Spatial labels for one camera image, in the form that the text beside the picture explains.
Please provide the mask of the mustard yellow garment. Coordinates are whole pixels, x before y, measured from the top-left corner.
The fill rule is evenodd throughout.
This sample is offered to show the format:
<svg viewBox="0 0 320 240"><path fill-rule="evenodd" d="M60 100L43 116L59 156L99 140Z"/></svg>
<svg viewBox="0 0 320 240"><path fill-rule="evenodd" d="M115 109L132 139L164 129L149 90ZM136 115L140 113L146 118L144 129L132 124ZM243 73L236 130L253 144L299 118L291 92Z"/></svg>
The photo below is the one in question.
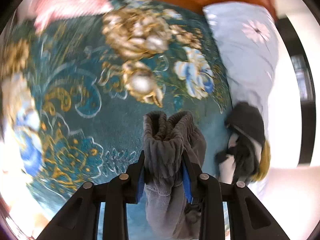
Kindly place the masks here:
<svg viewBox="0 0 320 240"><path fill-rule="evenodd" d="M261 152L261 159L257 173L252 176L253 181L262 181L268 174L270 168L271 154L270 144L268 140L265 141L263 150Z"/></svg>

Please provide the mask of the black white garment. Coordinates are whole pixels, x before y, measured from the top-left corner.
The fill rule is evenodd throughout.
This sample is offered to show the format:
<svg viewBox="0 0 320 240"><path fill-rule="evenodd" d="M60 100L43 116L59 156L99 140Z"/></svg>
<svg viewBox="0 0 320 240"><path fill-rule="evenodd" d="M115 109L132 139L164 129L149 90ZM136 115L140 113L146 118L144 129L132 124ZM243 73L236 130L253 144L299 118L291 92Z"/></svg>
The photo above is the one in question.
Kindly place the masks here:
<svg viewBox="0 0 320 240"><path fill-rule="evenodd" d="M250 183L258 171L266 141L263 118L257 108L247 102L239 102L227 116L225 126L231 136L227 148L215 156L219 181Z"/></svg>

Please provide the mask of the light blue floral duvet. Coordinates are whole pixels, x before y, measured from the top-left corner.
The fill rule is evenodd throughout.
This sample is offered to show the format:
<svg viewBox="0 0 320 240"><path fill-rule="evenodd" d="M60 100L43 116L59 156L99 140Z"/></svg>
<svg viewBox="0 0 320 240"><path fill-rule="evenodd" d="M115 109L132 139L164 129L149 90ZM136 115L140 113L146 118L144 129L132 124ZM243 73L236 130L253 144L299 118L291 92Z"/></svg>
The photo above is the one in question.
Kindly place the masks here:
<svg viewBox="0 0 320 240"><path fill-rule="evenodd" d="M276 26L266 8L244 2L203 8L226 68L233 104L256 107L268 126L268 97L278 62Z"/></svg>

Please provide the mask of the teal floral bedspread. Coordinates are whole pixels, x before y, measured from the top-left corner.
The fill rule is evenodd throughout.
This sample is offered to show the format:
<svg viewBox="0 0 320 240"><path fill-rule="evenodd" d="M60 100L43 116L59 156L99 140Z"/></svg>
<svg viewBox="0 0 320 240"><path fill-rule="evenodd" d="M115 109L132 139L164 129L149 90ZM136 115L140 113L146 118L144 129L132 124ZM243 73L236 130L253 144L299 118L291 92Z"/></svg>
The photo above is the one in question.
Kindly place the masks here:
<svg viewBox="0 0 320 240"><path fill-rule="evenodd" d="M111 0L103 15L37 33L13 14L1 33L3 239L35 239L86 181L124 173L142 150L143 117L190 111L207 143L228 140L225 68L203 15L153 0Z"/></svg>

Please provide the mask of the pink knitted cloth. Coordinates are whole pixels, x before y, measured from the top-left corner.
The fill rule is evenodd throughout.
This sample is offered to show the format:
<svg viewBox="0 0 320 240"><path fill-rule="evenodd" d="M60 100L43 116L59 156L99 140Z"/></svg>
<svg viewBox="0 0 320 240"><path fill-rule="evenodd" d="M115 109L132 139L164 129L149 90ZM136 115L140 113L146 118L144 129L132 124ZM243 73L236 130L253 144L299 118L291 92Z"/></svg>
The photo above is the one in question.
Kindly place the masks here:
<svg viewBox="0 0 320 240"><path fill-rule="evenodd" d="M101 15L113 10L109 0L40 0L36 6L34 27L41 33L57 20Z"/></svg>

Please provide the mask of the white glossy wardrobe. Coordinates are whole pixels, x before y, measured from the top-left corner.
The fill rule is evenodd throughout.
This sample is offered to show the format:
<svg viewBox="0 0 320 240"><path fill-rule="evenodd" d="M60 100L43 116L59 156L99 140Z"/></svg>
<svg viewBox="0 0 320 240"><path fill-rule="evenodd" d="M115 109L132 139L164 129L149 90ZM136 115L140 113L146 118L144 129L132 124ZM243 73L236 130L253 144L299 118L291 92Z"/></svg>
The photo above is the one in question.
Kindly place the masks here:
<svg viewBox="0 0 320 240"><path fill-rule="evenodd" d="M261 198L290 239L319 222L319 23L306 8L281 12L269 97L271 169Z"/></svg>

